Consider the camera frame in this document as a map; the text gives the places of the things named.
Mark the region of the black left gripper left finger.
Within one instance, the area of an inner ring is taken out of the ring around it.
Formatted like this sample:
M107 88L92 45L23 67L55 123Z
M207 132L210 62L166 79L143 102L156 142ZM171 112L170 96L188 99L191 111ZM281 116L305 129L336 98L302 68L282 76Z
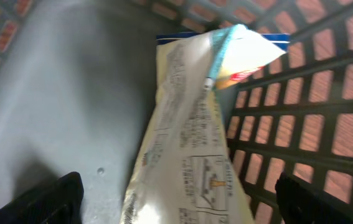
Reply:
M43 183L0 209L0 224L81 224L84 189L78 172Z

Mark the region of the cream blue snack bag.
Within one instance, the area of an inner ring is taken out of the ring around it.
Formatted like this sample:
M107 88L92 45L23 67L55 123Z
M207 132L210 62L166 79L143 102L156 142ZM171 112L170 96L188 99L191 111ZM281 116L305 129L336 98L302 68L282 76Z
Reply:
M288 34L236 24L156 37L156 107L121 223L252 223L230 162L217 92L287 52Z

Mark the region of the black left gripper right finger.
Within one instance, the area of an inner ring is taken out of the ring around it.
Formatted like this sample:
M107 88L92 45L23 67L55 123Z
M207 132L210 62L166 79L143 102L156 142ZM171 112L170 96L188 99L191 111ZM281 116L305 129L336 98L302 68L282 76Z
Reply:
M276 181L275 190L285 223L353 224L353 211L347 204L303 180L283 172Z

